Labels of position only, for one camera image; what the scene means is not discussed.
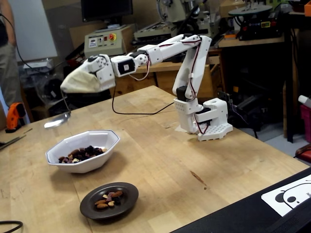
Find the black dish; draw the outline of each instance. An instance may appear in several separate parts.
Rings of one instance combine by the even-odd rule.
[[[99,210],[95,206],[95,202],[103,200],[103,195],[109,192],[122,191],[120,205],[115,205],[114,207],[105,208]],[[111,218],[123,214],[124,212],[130,210],[136,203],[138,199],[138,189],[130,183],[108,183],[100,186],[89,194],[87,194],[81,204],[81,213],[90,219],[102,220],[106,218]]]

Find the orange power tool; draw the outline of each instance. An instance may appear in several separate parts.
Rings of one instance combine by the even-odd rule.
[[[24,116],[26,115],[26,111],[23,103],[13,103],[8,112],[8,116],[6,117],[6,127],[5,130],[7,133],[16,132],[22,125],[25,125]]]

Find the trail mix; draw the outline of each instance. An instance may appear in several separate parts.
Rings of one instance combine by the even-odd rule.
[[[80,148],[79,150],[72,151],[67,157],[60,157],[60,164],[76,164],[86,159],[94,158],[97,155],[103,154],[107,149],[94,148],[89,146],[87,148]]]
[[[109,192],[108,195],[103,195],[103,198],[95,202],[97,209],[105,209],[107,207],[114,207],[121,204],[122,191]]]

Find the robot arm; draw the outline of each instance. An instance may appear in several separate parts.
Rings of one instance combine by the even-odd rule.
[[[93,83],[96,77],[98,87],[88,88],[86,92],[101,92],[115,86],[115,77],[122,77],[136,72],[140,66],[149,68],[163,60],[187,51],[173,86],[173,93],[183,95],[183,99],[193,100],[199,90],[204,74],[205,62],[211,39],[198,35],[178,35],[159,45],[147,45],[127,56],[116,56],[111,59],[100,54],[87,59],[79,68],[70,74],[63,82],[61,89],[66,93],[77,93],[85,89],[86,83]],[[181,86],[187,86],[184,91],[178,91]]]
[[[66,93],[101,92],[115,86],[115,77],[133,74],[139,66],[147,65],[149,70],[150,66],[187,51],[173,86],[181,128],[189,133],[199,132],[199,140],[222,138],[232,130],[227,123],[226,102],[214,99],[202,106],[197,99],[210,43],[211,39],[207,36],[178,35],[159,45],[144,46],[127,56],[111,59],[102,54],[92,56],[65,78],[61,89]],[[205,130],[201,129],[200,123],[205,125]],[[208,125],[222,128],[217,133],[216,130],[209,132]]]

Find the workbench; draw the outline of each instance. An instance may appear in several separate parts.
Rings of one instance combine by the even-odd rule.
[[[173,99],[150,86],[117,97],[115,109],[155,112]],[[0,151],[0,220],[22,221],[23,233],[168,233],[308,167],[238,129],[223,139],[199,142],[196,135],[175,130],[174,106],[154,116],[129,116],[113,113],[111,103],[74,110],[54,129],[44,129],[45,119],[17,132],[33,128]],[[57,142],[100,129],[121,138],[101,168],[69,174],[48,165],[45,152]],[[5,137],[1,133],[0,141]],[[86,219],[79,209],[82,199],[112,182],[138,188],[134,209],[123,218]],[[8,229],[0,226],[0,232]]]

